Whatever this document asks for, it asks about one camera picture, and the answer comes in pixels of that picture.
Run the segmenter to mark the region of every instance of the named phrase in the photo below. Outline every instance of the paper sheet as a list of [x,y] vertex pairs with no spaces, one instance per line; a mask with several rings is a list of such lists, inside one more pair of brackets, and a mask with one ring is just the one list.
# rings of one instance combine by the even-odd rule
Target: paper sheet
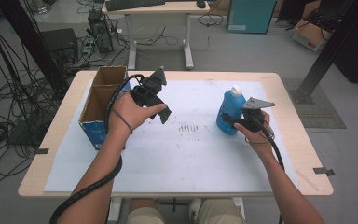
[[[172,113],[165,124],[156,116],[130,136],[113,191],[271,193],[266,171],[244,136],[227,135],[215,124],[223,94],[235,84],[242,88],[246,99],[269,100],[260,82],[168,81],[158,96]],[[87,95],[88,91],[58,148],[45,191],[72,191],[97,153],[78,124]],[[286,173],[298,187],[275,118],[270,109],[265,110],[270,114]]]

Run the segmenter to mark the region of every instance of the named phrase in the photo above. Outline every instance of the hand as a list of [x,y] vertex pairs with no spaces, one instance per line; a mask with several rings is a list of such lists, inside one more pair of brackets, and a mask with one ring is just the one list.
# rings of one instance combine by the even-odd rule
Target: hand
[[[263,125],[267,130],[269,130],[269,114],[264,111],[261,111],[261,113],[263,114],[265,121]],[[255,153],[257,153],[260,159],[268,156],[273,157],[271,143],[262,131],[253,133],[239,123],[235,123],[234,127],[246,136],[252,146],[252,149],[255,151]]]
[[113,105],[113,109],[117,113],[113,111],[110,113],[109,132],[111,130],[125,130],[130,133],[131,130],[135,130],[141,126],[147,118],[157,114],[166,107],[165,104],[140,107],[133,101],[130,93],[126,91],[120,98],[116,99]]

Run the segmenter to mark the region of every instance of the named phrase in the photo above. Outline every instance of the table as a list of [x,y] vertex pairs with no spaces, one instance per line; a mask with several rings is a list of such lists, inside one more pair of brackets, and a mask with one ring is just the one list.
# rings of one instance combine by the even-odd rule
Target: table
[[180,22],[186,26],[186,37],[184,39],[184,51],[186,57],[186,67],[191,69],[194,67],[193,59],[191,57],[190,48],[190,15],[191,14],[206,14],[209,12],[209,6],[205,2],[206,8],[198,8],[196,2],[166,2],[164,5],[153,7],[138,7],[126,10],[107,11],[105,4],[103,4],[103,14],[116,15],[124,14],[127,23],[128,36],[130,40],[130,56],[128,69],[135,69],[136,59],[136,41],[133,40],[132,26],[135,21],[144,25],[150,24],[158,25],[162,22],[172,24],[173,22]]
[[[280,77],[273,73],[238,73],[238,72],[179,72],[166,71],[166,78],[170,80],[238,80],[258,81],[263,85],[267,97],[276,106],[271,110],[275,116],[277,126],[282,135],[288,156],[296,172],[300,191],[304,195],[330,195],[333,188],[326,175],[316,175],[313,168],[322,167],[319,158],[310,142],[304,127],[295,111],[295,108],[281,82]],[[48,175],[54,161],[57,148],[62,141],[68,125],[75,113],[80,99],[88,85],[94,78],[96,71],[81,71],[68,90],[62,105],[52,121],[50,128],[41,144],[41,148],[48,148],[48,154],[35,155],[27,174],[19,188],[20,196],[25,197],[68,197],[70,192],[45,192]],[[143,74],[149,76],[152,71],[130,71],[129,75]],[[216,196],[202,194],[199,196]]]

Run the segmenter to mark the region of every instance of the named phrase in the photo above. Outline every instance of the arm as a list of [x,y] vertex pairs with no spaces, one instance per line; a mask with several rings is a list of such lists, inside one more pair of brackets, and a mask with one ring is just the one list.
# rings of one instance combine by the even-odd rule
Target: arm
[[[157,114],[166,105],[140,107],[133,102],[128,92],[124,93],[114,104],[114,109],[126,120],[133,130],[142,125],[150,116]],[[100,180],[115,169],[121,150],[130,136],[131,130],[124,121],[111,112],[109,132],[87,172],[80,179],[72,194]],[[110,204],[113,180],[94,190],[74,203],[59,218],[59,223],[104,223]]]
[[[265,121],[269,123],[269,114],[263,112],[263,115]],[[324,223],[318,211],[301,194],[277,162],[272,153],[271,144],[265,143],[265,135],[261,132],[252,133],[238,123],[234,126],[248,138],[252,148],[263,162],[284,223]]]

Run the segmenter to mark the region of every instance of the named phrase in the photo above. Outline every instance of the blue bottle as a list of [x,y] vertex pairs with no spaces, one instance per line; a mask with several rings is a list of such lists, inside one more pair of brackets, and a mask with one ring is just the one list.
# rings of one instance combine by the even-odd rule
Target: blue bottle
[[242,90],[239,86],[234,85],[230,91],[225,92],[225,98],[222,105],[220,106],[219,113],[217,114],[216,124],[224,133],[233,135],[238,130],[232,128],[227,122],[223,121],[222,114],[227,113],[233,119],[241,118],[242,105],[245,104],[246,100],[242,95]]

